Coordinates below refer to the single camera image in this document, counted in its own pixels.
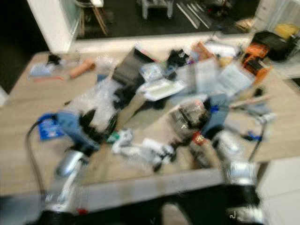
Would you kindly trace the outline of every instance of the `yellow object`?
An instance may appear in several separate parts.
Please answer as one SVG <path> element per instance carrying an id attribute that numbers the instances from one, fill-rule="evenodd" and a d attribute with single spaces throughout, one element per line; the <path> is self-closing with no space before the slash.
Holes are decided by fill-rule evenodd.
<path id="1" fill-rule="evenodd" d="M 233 60 L 233 57 L 222 57 L 219 59 L 219 64 L 220 67 L 225 68 L 226 66 L 228 66 Z"/>
<path id="2" fill-rule="evenodd" d="M 275 27 L 276 33 L 284 39 L 288 39 L 291 35 L 299 31 L 299 27 L 293 24 L 279 23 Z"/>

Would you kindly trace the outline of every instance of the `dark floor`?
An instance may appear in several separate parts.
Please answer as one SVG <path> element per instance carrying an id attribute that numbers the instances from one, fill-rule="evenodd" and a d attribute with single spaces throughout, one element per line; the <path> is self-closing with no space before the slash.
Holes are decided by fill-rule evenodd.
<path id="1" fill-rule="evenodd" d="M 292 81 L 300 88 L 300 77 L 293 78 Z"/>
<path id="2" fill-rule="evenodd" d="M 223 186 L 215 186 L 178 195 L 104 210 L 78 217 L 78 225 L 162 225 L 161 209 L 164 204 L 178 206 L 189 224 L 224 225 L 227 195 Z"/>
<path id="3" fill-rule="evenodd" d="M 212 19 L 212 26 L 207 29 L 202 23 L 195 29 L 191 22 L 177 8 L 177 2 L 196 2 L 196 0 L 175 0 L 173 18 L 168 19 L 166 9 L 150 9 L 147 20 L 142 18 L 142 9 L 136 0 L 109 0 L 105 2 L 107 12 L 113 13 L 113 23 L 107 24 L 109 34 L 106 38 L 168 35 L 197 33 L 214 30 L 223 30 L 224 33 L 241 33 L 234 26 L 234 22 L 255 14 L 259 0 L 237 0 L 230 11 L 230 16 L 220 19 Z M 86 15 L 90 15 L 90 21 L 86 22 L 84 37 L 77 39 L 105 38 L 97 20 L 90 9 L 85 9 Z"/>
<path id="4" fill-rule="evenodd" d="M 27 1 L 2 2 L 0 15 L 11 15 L 0 18 L 0 86 L 9 93 L 32 55 L 48 46 Z"/>

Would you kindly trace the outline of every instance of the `black cable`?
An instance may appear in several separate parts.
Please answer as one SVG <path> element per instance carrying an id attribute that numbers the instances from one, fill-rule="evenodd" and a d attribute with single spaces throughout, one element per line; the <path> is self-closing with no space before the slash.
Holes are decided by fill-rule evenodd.
<path id="1" fill-rule="evenodd" d="M 38 164 L 37 164 L 37 161 L 34 157 L 34 154 L 32 152 L 32 149 L 31 149 L 31 144 L 30 144 L 30 135 L 31 135 L 31 132 L 33 131 L 33 129 L 39 125 L 40 123 L 42 123 L 43 121 L 45 120 L 49 120 L 49 119 L 54 119 L 55 117 L 52 117 L 52 118 L 46 118 L 44 120 L 38 120 L 36 121 L 29 129 L 29 131 L 27 132 L 26 134 L 26 137 L 25 137 L 25 147 L 26 147 L 26 150 L 28 151 L 28 155 L 30 157 L 30 164 L 32 166 L 32 170 L 34 172 L 34 176 L 35 176 L 35 179 L 37 181 L 37 184 L 38 184 L 38 189 L 39 189 L 39 193 L 40 193 L 40 202 L 43 203 L 44 202 L 44 199 L 45 199 L 45 196 L 46 196 L 46 190 L 45 190 L 45 185 L 44 185 L 44 182 L 43 182 L 43 179 L 42 179 L 42 175 L 41 175 L 41 171 L 38 167 Z"/>
<path id="2" fill-rule="evenodd" d="M 267 122 L 264 122 L 264 124 L 262 125 L 262 132 L 261 132 L 261 135 L 260 135 L 261 138 L 257 141 L 254 149 L 252 150 L 252 153 L 251 153 L 251 155 L 249 157 L 249 162 L 251 162 L 253 160 L 253 158 L 255 156 L 255 153 L 258 150 L 258 148 L 259 148 L 259 146 L 260 146 L 260 144 L 261 144 L 261 142 L 263 140 L 263 135 L 264 135 L 264 132 L 266 130 L 266 127 L 267 127 Z"/>

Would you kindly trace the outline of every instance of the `orange tool handle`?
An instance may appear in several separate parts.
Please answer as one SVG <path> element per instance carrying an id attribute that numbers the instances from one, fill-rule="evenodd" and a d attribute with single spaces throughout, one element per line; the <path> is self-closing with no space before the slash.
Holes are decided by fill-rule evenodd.
<path id="1" fill-rule="evenodd" d="M 95 67 L 96 64 L 93 59 L 86 59 L 81 65 L 72 69 L 69 73 L 69 76 L 71 79 L 75 79 L 86 71 L 95 69 Z"/>

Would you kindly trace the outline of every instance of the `white wall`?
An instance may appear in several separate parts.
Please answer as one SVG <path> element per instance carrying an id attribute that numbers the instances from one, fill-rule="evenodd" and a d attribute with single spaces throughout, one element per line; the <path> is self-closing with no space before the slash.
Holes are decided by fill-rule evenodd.
<path id="1" fill-rule="evenodd" d="M 73 34 L 59 0 L 27 0 L 50 51 L 67 52 Z"/>
<path id="2" fill-rule="evenodd" d="M 7 97 L 6 92 L 0 87 L 0 107 L 5 103 Z"/>

